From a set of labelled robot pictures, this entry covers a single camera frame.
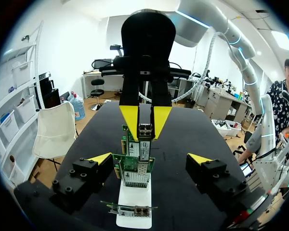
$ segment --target black stool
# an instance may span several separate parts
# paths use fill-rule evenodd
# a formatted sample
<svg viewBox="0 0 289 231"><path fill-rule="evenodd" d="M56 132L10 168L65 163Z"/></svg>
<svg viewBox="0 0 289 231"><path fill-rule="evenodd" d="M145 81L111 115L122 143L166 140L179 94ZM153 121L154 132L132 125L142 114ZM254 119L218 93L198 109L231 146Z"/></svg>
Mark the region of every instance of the black stool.
<svg viewBox="0 0 289 231"><path fill-rule="evenodd" d="M102 89L97 89L96 86L101 86L105 83L105 81L101 78L97 78L97 79L94 79L91 81L91 84L92 86L95 86L95 90L91 91L91 96L94 97L96 96L97 97L97 103L96 104L93 104L91 106L91 109L94 110L94 111L97 111L98 109L100 109L100 107L103 105L102 103L100 103L99 101L99 96L103 95L104 94L104 90Z"/></svg>

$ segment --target patterned shirt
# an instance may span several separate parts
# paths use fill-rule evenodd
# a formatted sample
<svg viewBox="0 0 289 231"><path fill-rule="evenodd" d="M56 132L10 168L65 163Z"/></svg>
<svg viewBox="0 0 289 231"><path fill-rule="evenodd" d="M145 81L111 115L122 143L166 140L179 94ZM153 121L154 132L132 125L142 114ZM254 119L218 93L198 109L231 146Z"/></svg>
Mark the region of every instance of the patterned shirt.
<svg viewBox="0 0 289 231"><path fill-rule="evenodd" d="M282 97L282 84L283 90L288 91L286 80L284 80L275 81L267 92L272 100L276 143L279 142L279 133L289 126L289 102Z"/></svg>

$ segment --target drawer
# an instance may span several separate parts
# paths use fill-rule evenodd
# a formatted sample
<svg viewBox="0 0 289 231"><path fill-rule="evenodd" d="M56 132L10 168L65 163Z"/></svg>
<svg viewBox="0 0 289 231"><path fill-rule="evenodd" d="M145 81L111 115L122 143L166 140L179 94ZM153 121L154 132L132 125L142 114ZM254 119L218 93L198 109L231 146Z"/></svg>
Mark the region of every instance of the drawer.
<svg viewBox="0 0 289 231"><path fill-rule="evenodd" d="M218 103L218 101L220 100L220 95L210 90L209 99L212 100L214 103Z"/></svg>

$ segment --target blue water bottle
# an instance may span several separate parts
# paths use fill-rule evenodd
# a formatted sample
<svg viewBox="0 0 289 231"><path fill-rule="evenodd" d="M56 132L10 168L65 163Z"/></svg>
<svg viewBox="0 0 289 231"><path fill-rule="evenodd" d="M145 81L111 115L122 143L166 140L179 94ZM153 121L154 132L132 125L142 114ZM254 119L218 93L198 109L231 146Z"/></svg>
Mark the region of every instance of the blue water bottle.
<svg viewBox="0 0 289 231"><path fill-rule="evenodd" d="M74 97L71 99L70 103L74 107L75 111L75 120L81 120L83 119L86 114L85 114L85 108L83 106L83 100L78 99L77 95L74 94Z"/></svg>

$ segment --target white chair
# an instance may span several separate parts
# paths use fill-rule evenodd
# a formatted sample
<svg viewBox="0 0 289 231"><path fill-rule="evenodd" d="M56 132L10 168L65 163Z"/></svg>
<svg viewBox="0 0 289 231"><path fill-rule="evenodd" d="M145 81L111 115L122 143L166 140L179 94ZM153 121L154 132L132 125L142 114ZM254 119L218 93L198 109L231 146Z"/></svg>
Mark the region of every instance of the white chair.
<svg viewBox="0 0 289 231"><path fill-rule="evenodd" d="M65 156L75 139L75 112L71 103L39 111L33 154L53 162L57 171L56 164L60 163L54 159Z"/></svg>

